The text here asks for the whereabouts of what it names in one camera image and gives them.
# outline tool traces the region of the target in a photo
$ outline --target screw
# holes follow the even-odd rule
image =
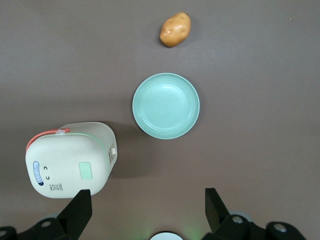
[[[41,224],[41,227],[42,227],[42,228],[46,228],[46,227],[48,227],[50,224],[51,224],[50,221],[44,221],[44,222]]]
[[[6,230],[0,230],[0,237],[3,237],[7,234]]]
[[[243,223],[242,218],[239,217],[239,216],[234,216],[234,217],[232,218],[232,220],[233,220],[236,224],[242,224],[242,223]]]
[[[274,226],[274,228],[275,228],[276,230],[278,230],[279,232],[285,233],[285,232],[287,231],[286,227],[283,226],[283,225],[280,224],[280,223],[276,223],[276,224],[273,225],[273,226]]]

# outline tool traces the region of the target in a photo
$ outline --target orange handle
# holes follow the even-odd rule
[[[55,134],[58,130],[63,130],[66,133],[70,132],[70,128],[57,128],[57,129],[52,129],[52,130],[47,130],[44,132],[41,132],[37,135],[35,135],[33,138],[31,138],[31,140],[28,142],[28,144],[26,145],[25,151],[28,150],[28,148],[30,147],[30,145],[37,139],[40,138],[43,135],[47,135],[47,134]]]

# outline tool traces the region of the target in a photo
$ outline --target sticker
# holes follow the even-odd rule
[[[111,147],[109,148],[108,155],[109,155],[109,164],[112,164],[112,162],[116,157],[116,148],[114,143],[112,143]]]
[[[44,181],[42,181],[41,176],[40,176],[40,171],[39,171],[39,162],[34,161],[33,162],[33,173],[34,173],[34,177],[35,180],[37,181],[37,183],[42,186],[44,184]]]
[[[62,184],[50,184],[50,190],[51,191],[63,191]]]

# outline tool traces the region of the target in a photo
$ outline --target mint green bowl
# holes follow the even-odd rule
[[[132,110],[139,127],[157,139],[175,139],[196,123],[200,101],[196,89],[184,77],[159,73],[137,88]]]

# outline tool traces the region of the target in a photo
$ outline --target potato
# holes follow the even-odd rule
[[[189,15],[184,12],[178,12],[162,25],[160,39],[168,47],[174,47],[188,37],[190,29],[191,20]]]

